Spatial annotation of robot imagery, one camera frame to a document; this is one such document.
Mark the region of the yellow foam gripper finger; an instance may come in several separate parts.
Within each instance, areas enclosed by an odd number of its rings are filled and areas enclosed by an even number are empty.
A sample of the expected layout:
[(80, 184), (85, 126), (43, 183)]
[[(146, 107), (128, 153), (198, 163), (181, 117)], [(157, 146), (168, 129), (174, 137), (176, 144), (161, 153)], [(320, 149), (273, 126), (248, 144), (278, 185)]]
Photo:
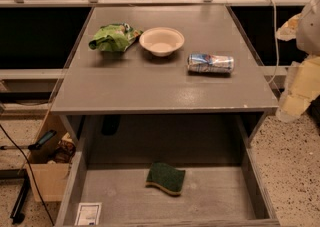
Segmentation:
[(309, 55), (289, 67), (276, 117), (286, 123), (297, 120), (319, 96), (320, 56)]
[(296, 31), (301, 14), (289, 18), (276, 32), (276, 38), (282, 41), (290, 41), (296, 38)]

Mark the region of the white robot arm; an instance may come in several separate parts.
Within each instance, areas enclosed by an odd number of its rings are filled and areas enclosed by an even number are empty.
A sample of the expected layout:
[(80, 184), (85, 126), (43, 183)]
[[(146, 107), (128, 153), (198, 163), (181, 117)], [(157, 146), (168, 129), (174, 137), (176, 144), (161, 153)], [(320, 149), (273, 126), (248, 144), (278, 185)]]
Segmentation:
[(281, 39), (296, 39), (297, 48), (307, 54), (300, 64), (289, 67), (276, 117), (283, 122), (298, 119), (320, 96), (320, 0), (310, 0), (297, 17), (278, 31)]

